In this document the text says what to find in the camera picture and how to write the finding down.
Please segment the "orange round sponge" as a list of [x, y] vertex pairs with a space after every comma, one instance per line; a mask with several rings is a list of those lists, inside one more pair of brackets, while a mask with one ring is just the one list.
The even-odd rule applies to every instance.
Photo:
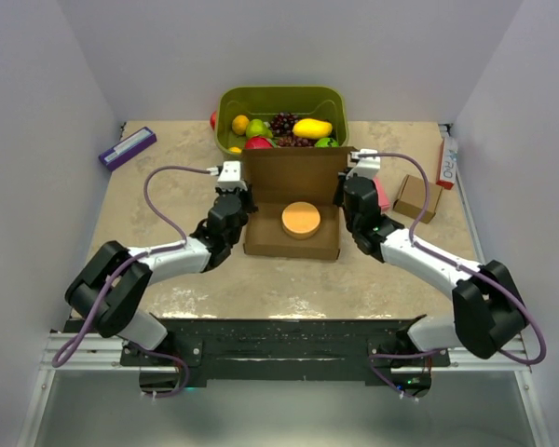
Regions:
[[298, 240], [313, 237], [320, 228], [319, 210], [308, 202], [294, 202], [288, 205], [281, 214], [284, 232]]

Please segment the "large cardboard box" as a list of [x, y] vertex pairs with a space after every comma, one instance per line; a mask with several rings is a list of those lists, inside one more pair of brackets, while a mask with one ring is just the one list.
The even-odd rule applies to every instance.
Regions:
[[[341, 211], [334, 204], [338, 175], [348, 167], [350, 147], [246, 149], [244, 179], [258, 211], [251, 214], [243, 248], [247, 255], [335, 261], [340, 253]], [[294, 202], [320, 212], [314, 235], [298, 240], [283, 229], [281, 214]]]

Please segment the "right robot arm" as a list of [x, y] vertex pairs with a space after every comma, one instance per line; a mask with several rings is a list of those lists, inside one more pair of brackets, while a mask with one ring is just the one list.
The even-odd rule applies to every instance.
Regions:
[[371, 179], [342, 173], [334, 195], [358, 249], [422, 279], [450, 298], [451, 318], [416, 318], [382, 357], [418, 365], [429, 354], [464, 347], [479, 359], [501, 353], [530, 323], [509, 269], [498, 261], [477, 264], [455, 258], [411, 235], [383, 214]]

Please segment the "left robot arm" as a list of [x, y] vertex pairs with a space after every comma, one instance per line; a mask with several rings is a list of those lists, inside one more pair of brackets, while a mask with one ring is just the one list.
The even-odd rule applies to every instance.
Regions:
[[104, 338], [118, 336], [133, 342], [154, 365], [172, 359], [174, 342], [167, 337], [168, 331], [139, 304], [149, 285], [212, 271], [229, 257], [257, 207], [250, 185], [217, 192], [207, 217], [178, 242], [131, 249], [113, 240], [98, 249], [64, 294], [84, 323], [77, 336], [57, 352], [54, 367], [68, 361], [89, 330]]

